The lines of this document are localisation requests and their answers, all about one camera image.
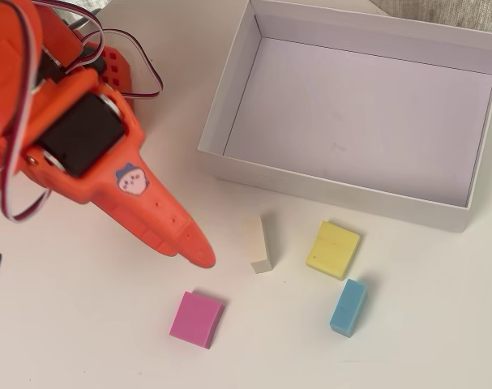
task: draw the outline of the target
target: sponge block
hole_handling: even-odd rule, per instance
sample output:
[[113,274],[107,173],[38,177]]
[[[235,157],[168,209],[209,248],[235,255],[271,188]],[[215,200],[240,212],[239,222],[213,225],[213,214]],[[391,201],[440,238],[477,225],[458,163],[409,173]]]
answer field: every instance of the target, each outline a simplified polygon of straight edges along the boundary
[[185,292],[175,314],[170,335],[210,348],[224,304],[198,293]]
[[244,250],[255,273],[272,270],[267,239],[260,216],[249,216],[243,223]]
[[365,299],[366,286],[361,282],[346,280],[340,299],[330,317],[332,330],[348,338],[352,336]]
[[306,263],[338,280],[343,280],[357,249],[359,235],[322,221]]

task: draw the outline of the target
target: white foam block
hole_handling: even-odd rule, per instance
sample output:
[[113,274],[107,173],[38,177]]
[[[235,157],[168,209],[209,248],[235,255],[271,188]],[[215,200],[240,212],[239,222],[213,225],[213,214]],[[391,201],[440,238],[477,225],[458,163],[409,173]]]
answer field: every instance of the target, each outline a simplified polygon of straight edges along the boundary
[[259,274],[272,270],[267,239],[263,231],[260,216],[249,216],[245,218],[243,231],[246,257],[250,261],[255,273]]

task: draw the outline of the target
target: sticker face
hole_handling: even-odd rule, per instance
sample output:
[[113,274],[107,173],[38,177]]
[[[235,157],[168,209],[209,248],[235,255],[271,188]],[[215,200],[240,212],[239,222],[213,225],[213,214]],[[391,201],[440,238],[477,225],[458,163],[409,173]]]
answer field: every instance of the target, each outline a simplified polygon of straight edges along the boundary
[[126,164],[116,172],[119,189],[131,195],[141,195],[148,186],[148,179],[145,172],[133,164]]

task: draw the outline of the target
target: white table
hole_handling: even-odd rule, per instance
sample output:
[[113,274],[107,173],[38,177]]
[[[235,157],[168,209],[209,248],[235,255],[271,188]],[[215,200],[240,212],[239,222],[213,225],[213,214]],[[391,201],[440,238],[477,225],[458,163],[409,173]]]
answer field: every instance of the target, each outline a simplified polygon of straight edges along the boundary
[[[202,226],[217,265],[162,257],[59,195],[26,224],[0,212],[0,389],[492,387],[492,133],[462,234],[207,175],[195,149],[244,4],[113,0],[100,13],[140,39],[165,80],[158,100],[136,105],[143,158]],[[147,87],[145,67],[132,66]],[[39,190],[17,185],[21,204]],[[263,213],[276,268],[256,275],[237,227]],[[321,220],[364,236],[348,276],[370,295],[350,339],[327,325],[342,283],[305,265]],[[168,335],[194,289],[228,301],[210,350]]]

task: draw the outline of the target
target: robotic arm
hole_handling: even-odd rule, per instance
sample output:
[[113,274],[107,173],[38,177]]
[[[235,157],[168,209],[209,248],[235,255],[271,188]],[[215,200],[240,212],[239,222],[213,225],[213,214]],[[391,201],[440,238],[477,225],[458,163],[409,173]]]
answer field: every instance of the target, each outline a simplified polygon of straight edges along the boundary
[[[100,44],[86,54],[86,39],[50,7],[85,15],[99,27]],[[215,255],[199,226],[139,156],[143,130],[125,96],[146,95],[124,92],[129,74],[121,54],[104,46],[96,16],[53,0],[0,0],[1,209],[21,221],[56,191],[77,203],[93,202],[162,254],[212,267]],[[46,192],[13,216],[10,179],[18,170]]]

